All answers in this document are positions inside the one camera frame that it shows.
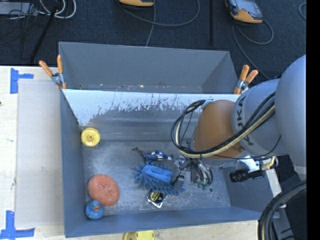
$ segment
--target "bin floor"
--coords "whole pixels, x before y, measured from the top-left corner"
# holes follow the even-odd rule
[[[173,155],[172,160],[158,161],[166,165],[173,172],[177,171],[180,153],[171,141],[127,141],[101,140],[96,147],[83,148],[83,163],[85,186],[96,174],[106,174],[118,184],[120,198],[116,205],[104,207],[104,215],[117,215],[159,210],[186,210],[194,208],[229,207],[230,200],[222,170],[212,167],[213,182],[206,189],[198,188],[191,182],[191,173],[184,170],[185,191],[180,195],[168,195],[161,208],[157,208],[147,201],[150,191],[139,188],[135,180],[136,167],[144,162],[138,151],[150,153],[161,151]],[[86,201],[91,200],[86,190]]]

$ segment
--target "yellow ball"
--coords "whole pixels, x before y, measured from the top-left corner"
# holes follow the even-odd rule
[[[100,133],[94,128],[84,129],[81,133],[81,141],[83,145],[92,148],[100,142]]]

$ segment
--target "small toy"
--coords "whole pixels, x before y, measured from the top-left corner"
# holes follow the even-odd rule
[[[104,215],[103,206],[97,200],[92,200],[85,206],[85,215],[91,220],[99,220]]]
[[[147,196],[146,200],[148,201],[148,203],[151,203],[155,207],[161,208],[166,197],[167,195],[164,195],[162,192],[151,191],[150,194]]]
[[[164,159],[172,160],[172,157],[161,152],[161,151],[153,151],[151,153],[146,153],[141,151],[139,148],[135,147],[132,150],[138,151],[145,159],[145,162],[151,162],[151,161],[162,161]]]

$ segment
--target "black stand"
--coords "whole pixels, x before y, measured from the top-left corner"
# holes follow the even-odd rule
[[[53,21],[57,10],[59,9],[61,1],[62,0],[56,1],[55,5],[54,5],[54,8],[53,8],[53,10],[52,10],[52,12],[50,14],[50,18],[49,18],[48,22],[46,23],[45,28],[44,28],[40,38],[38,39],[38,42],[36,43],[36,45],[35,45],[35,47],[33,49],[33,52],[31,53],[30,64],[32,64],[34,62],[34,60],[35,60],[35,57],[36,57],[36,55],[37,55],[37,53],[39,51],[39,48],[40,48],[40,46],[41,46],[41,44],[42,44],[42,42],[43,42],[43,40],[44,40],[44,38],[45,38],[45,36],[47,34],[47,31],[48,31],[48,29],[50,27],[50,24]]]

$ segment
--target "blue brush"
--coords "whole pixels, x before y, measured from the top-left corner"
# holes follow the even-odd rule
[[[165,195],[178,196],[180,192],[174,189],[172,184],[174,175],[175,174],[170,171],[170,168],[147,161],[146,163],[140,163],[140,165],[136,167],[135,183],[140,184],[140,188],[144,187]]]

